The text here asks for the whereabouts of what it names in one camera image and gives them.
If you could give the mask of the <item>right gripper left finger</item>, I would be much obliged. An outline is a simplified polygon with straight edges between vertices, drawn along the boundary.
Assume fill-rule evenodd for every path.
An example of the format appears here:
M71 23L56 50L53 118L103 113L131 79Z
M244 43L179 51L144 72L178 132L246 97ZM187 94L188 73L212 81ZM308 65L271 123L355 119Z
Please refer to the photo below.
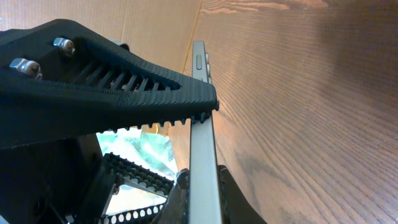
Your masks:
M151 221L151 224L184 224L187 223L189 191L189 170L182 169L176 175L176 183L172 187L165 205Z

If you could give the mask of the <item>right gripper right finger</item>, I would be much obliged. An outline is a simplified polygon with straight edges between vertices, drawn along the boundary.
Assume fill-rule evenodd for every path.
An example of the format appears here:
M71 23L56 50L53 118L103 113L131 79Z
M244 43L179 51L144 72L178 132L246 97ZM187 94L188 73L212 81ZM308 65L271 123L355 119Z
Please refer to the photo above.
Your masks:
M221 211L224 223L267 224L246 200L244 194L224 165L218 166L221 190Z

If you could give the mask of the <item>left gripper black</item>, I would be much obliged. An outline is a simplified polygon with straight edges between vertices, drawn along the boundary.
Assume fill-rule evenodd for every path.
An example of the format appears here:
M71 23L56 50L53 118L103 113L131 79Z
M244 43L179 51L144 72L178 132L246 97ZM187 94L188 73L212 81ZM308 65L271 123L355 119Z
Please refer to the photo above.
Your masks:
M89 134L1 150L1 223L104 223L111 197L128 185L168 197L174 181L107 153Z

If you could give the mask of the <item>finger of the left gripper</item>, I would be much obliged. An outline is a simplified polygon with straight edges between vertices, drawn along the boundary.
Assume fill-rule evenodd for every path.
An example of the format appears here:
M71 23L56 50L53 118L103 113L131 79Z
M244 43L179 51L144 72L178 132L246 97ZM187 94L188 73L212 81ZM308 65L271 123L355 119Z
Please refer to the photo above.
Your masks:
M215 87L68 19L1 32L1 147L145 124L204 121Z

